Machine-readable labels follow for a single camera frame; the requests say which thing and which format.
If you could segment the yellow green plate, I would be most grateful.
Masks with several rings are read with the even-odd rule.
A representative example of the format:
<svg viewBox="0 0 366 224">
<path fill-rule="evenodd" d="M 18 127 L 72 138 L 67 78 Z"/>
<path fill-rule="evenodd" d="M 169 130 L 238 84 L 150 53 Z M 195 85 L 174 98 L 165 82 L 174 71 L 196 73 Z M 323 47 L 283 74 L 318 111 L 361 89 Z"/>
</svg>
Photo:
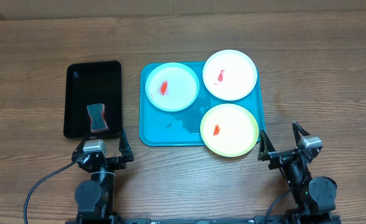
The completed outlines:
<svg viewBox="0 0 366 224">
<path fill-rule="evenodd" d="M 224 157 L 242 156 L 256 145 L 259 136 L 255 117 L 242 106 L 225 103 L 205 113 L 200 135 L 206 147 Z"/>
</svg>

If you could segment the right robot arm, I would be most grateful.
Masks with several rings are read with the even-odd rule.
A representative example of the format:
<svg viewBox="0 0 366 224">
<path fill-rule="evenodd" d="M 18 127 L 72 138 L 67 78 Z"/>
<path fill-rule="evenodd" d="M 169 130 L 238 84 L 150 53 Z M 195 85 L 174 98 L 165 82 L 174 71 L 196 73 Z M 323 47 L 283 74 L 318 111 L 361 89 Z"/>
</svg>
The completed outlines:
<svg viewBox="0 0 366 224">
<path fill-rule="evenodd" d="M 308 164 L 323 147 L 321 139 L 305 131 L 298 123 L 292 124 L 296 146 L 277 152 L 264 130 L 260 131 L 258 160 L 269 161 L 270 170 L 278 169 L 288 184 L 288 190 L 272 202 L 264 216 L 255 217 L 255 223 L 340 223 L 331 215 L 336 209 L 337 184 L 329 177 L 311 177 Z M 284 215 L 270 216 L 273 207 L 291 194 L 295 208 Z"/>
</svg>

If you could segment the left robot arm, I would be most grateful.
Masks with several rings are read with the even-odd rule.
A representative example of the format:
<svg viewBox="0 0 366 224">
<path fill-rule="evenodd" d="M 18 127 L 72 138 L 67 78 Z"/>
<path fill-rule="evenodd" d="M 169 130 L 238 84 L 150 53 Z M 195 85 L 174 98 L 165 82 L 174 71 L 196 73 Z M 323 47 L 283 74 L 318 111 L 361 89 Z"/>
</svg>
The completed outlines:
<svg viewBox="0 0 366 224">
<path fill-rule="evenodd" d="M 119 136 L 119 152 L 120 156 L 106 157 L 104 141 L 91 136 L 83 138 L 74 150 L 72 161 L 90 173 L 90 179 L 82 181 L 75 190 L 76 223 L 124 223 L 113 207 L 115 171 L 134 161 L 125 131 Z"/>
</svg>

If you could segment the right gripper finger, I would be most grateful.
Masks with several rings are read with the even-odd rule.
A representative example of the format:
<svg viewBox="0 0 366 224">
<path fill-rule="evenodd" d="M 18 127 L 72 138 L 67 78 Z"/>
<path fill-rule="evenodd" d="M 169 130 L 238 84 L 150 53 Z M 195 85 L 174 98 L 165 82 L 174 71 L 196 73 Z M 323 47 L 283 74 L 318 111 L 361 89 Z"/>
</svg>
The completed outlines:
<svg viewBox="0 0 366 224">
<path fill-rule="evenodd" d="M 297 122 L 292 124 L 293 134 L 297 145 L 305 145 L 306 137 L 310 135 L 309 132 L 305 131 Z"/>
<path fill-rule="evenodd" d="M 259 151 L 258 151 L 258 160 L 259 161 L 268 161 L 274 157 L 276 154 L 276 150 L 267 136 L 266 132 L 261 129 L 260 130 L 260 142 L 259 142 Z"/>
</svg>

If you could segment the green orange scrub sponge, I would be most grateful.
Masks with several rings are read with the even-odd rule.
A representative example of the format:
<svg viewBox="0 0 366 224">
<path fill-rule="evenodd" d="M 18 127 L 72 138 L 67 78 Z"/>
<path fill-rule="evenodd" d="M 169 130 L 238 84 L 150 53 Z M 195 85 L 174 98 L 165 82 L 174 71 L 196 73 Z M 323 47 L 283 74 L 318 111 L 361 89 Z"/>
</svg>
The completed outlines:
<svg viewBox="0 0 366 224">
<path fill-rule="evenodd" d="M 88 105 L 86 109 L 90 118 L 91 133 L 101 133 L 109 129 L 104 115 L 104 104 L 96 103 Z"/>
</svg>

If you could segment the light blue plate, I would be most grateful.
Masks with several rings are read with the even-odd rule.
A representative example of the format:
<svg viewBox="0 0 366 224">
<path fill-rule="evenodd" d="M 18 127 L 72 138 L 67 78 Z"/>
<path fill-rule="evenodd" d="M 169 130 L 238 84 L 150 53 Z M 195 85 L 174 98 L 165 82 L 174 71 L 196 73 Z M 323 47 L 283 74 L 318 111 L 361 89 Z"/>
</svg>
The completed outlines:
<svg viewBox="0 0 366 224">
<path fill-rule="evenodd" d="M 163 63 L 149 73 L 145 93 L 156 108 L 167 112 L 181 111 L 193 104 L 199 95 L 199 79 L 187 65 Z"/>
</svg>

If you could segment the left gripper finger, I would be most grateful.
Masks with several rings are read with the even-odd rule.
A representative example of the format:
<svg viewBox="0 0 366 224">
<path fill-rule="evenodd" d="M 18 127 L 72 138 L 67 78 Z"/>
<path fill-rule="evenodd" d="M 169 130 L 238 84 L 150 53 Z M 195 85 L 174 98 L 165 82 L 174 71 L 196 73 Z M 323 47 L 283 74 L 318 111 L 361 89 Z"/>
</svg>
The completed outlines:
<svg viewBox="0 0 366 224">
<path fill-rule="evenodd" d="M 119 152 L 122 154 L 122 157 L 132 157 L 132 150 L 129 146 L 126 131 L 124 129 L 121 131 L 119 139 Z"/>
<path fill-rule="evenodd" d="M 82 140 L 81 140 L 81 142 L 79 143 L 79 145 L 78 145 L 78 149 L 83 149 L 84 148 L 84 145 L 85 145 L 85 142 L 87 141 L 87 140 L 89 140 L 90 139 L 90 137 L 91 137 L 91 135 L 90 134 L 87 134 Z"/>
</svg>

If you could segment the pink white plate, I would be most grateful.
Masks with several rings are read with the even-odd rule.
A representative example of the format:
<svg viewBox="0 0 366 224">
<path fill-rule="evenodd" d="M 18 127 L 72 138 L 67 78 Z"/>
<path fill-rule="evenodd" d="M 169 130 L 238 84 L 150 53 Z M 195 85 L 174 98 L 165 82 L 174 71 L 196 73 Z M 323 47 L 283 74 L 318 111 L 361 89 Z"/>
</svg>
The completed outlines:
<svg viewBox="0 0 366 224">
<path fill-rule="evenodd" d="M 221 50 L 210 56 L 203 67 L 203 82 L 216 98 L 240 100 L 252 92 L 258 72 L 253 60 L 238 50 Z"/>
</svg>

